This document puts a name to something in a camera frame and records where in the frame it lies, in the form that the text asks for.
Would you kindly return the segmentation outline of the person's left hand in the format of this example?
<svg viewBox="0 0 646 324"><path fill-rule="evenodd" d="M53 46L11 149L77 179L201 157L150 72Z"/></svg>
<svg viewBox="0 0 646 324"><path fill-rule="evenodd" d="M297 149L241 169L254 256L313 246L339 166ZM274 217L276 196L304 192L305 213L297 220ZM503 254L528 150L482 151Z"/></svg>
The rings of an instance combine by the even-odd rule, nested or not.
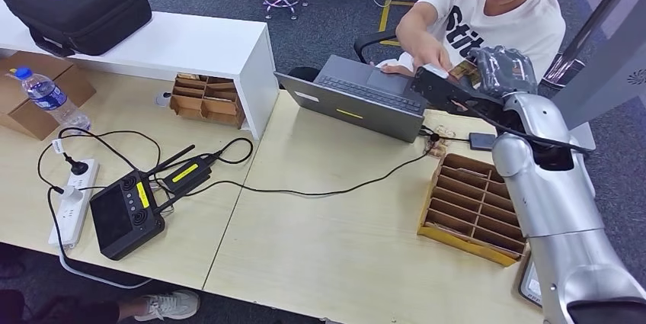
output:
<svg viewBox="0 0 646 324"><path fill-rule="evenodd" d="M394 63L381 62L379 64L370 63L370 65L376 67L381 72L384 72L386 74L398 74L398 75L403 75L407 77L414 77L414 73L409 68L397 62L394 62Z"/></svg>

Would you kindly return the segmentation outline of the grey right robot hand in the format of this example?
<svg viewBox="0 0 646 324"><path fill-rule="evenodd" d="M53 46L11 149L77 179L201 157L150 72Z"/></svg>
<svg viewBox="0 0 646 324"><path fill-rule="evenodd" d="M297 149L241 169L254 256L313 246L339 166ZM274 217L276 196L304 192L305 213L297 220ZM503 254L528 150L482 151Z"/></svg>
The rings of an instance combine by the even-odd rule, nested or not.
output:
<svg viewBox="0 0 646 324"><path fill-rule="evenodd" d="M498 45L469 50L480 78L478 90L492 98L521 92L537 95L538 82L532 62L519 50Z"/></svg>

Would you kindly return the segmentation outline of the person's right hand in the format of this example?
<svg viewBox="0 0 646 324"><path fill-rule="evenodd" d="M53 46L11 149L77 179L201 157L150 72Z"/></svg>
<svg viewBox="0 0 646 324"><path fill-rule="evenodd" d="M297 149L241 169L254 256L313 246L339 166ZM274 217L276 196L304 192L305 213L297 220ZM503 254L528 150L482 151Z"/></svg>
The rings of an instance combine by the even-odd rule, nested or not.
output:
<svg viewBox="0 0 646 324"><path fill-rule="evenodd" d="M413 59L413 70L424 65L432 65L437 69L449 71L453 68L449 54L443 45L433 37L429 41L415 44L410 52Z"/></svg>

